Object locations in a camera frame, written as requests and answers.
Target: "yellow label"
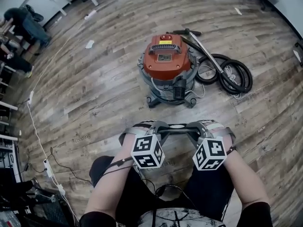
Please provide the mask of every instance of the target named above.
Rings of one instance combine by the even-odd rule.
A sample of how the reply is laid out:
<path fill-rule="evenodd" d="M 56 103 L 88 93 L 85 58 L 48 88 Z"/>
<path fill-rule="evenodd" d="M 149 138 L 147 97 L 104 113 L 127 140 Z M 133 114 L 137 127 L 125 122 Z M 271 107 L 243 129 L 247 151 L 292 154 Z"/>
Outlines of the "yellow label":
<path fill-rule="evenodd" d="M 159 44 L 172 44 L 172 40 L 160 40 Z"/>

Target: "vacuum cleaner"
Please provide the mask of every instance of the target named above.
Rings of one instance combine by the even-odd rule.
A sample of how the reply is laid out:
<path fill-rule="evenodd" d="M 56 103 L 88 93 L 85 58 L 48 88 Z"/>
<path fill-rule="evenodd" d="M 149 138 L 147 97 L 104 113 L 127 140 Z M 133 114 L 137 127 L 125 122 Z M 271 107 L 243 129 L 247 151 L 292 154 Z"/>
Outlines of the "vacuum cleaner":
<path fill-rule="evenodd" d="M 180 35 L 190 35 L 197 45 Z M 154 36 L 141 55 L 137 65 L 144 82 L 150 87 L 147 96 L 149 108 L 159 103 L 185 103 L 192 108 L 196 105 L 198 97 L 193 92 L 195 79 L 203 84 L 212 84 L 219 80 L 223 89 L 230 94 L 247 93 L 251 90 L 252 75 L 249 69 L 240 61 L 220 54 L 210 54 L 196 35 L 201 33 L 187 28 Z M 224 62 L 219 65 L 215 58 Z M 216 70 L 211 79 L 204 79 L 198 73 L 200 64 L 206 60 L 209 60 Z M 241 81 L 239 85 L 224 71 L 227 66 L 233 66 L 238 72 Z"/>

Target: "warning sticker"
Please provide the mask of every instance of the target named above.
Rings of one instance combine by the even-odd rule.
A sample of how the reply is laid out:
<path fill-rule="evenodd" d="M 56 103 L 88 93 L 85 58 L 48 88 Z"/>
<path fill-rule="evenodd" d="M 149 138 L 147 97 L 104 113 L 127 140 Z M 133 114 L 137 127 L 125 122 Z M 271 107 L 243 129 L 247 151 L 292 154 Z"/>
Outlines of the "warning sticker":
<path fill-rule="evenodd" d="M 171 61 L 171 54 L 159 54 L 158 61 Z"/>
<path fill-rule="evenodd" d="M 172 44 L 172 40 L 161 40 L 159 44 Z"/>

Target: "person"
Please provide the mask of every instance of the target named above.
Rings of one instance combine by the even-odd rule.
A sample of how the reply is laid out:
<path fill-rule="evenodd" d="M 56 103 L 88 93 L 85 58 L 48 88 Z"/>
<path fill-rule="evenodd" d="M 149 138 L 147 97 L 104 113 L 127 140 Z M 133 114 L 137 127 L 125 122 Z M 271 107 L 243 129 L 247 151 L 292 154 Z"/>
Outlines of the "person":
<path fill-rule="evenodd" d="M 13 25 L 22 27 L 29 35 L 40 41 L 40 49 L 46 47 L 51 37 L 45 32 L 40 24 L 34 21 L 32 15 L 26 9 L 11 8 L 4 13 L 0 20 L 5 34 Z"/>
<path fill-rule="evenodd" d="M 214 133 L 224 127 L 216 123 L 210 129 Z M 89 175 L 94 189 L 80 219 L 81 227 L 115 227 L 116 222 L 126 227 L 224 227 L 224 208 L 234 188 L 242 202 L 237 227 L 272 227 L 265 187 L 236 150 L 217 170 L 198 171 L 194 167 L 183 193 L 175 200 L 163 201 L 149 191 L 132 168 L 133 161 L 107 169 L 111 163 L 130 157 L 134 140 L 135 135 L 126 134 L 115 157 L 103 156 L 93 162 Z M 232 147 L 231 136 L 225 135 L 223 142 L 228 151 Z M 165 188 L 160 190 L 156 191 L 159 195 Z"/>
<path fill-rule="evenodd" d="M 22 57 L 11 52 L 4 41 L 0 38 L 0 61 L 6 63 L 9 67 L 15 70 L 22 70 L 25 73 L 25 77 L 29 78 L 33 74 L 34 66 L 24 60 Z"/>

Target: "vacuum wand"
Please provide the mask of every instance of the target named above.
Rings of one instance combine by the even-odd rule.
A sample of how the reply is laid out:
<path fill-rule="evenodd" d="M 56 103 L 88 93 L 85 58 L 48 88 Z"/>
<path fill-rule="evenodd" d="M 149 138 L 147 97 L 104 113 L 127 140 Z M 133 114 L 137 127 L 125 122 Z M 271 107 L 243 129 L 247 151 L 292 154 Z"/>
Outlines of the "vacuum wand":
<path fill-rule="evenodd" d="M 233 87 L 234 89 L 236 89 L 240 93 L 247 93 L 247 92 L 250 91 L 250 88 L 241 87 L 241 86 L 237 85 L 236 83 L 234 83 L 233 81 L 231 81 L 229 79 L 229 77 L 227 76 L 227 74 L 222 70 L 222 68 L 220 67 L 220 65 L 218 64 L 218 62 L 214 59 L 214 57 L 210 54 L 210 52 L 202 45 L 202 43 L 199 41 L 199 39 L 188 28 L 185 29 L 185 33 L 188 34 L 188 35 L 190 35 L 197 42 L 197 44 L 199 45 L 199 47 L 201 48 L 201 50 L 208 57 L 208 59 L 213 64 L 213 66 L 220 73 L 220 76 L 222 76 L 222 78 L 226 81 L 226 83 L 228 85 L 230 85 L 231 87 Z"/>

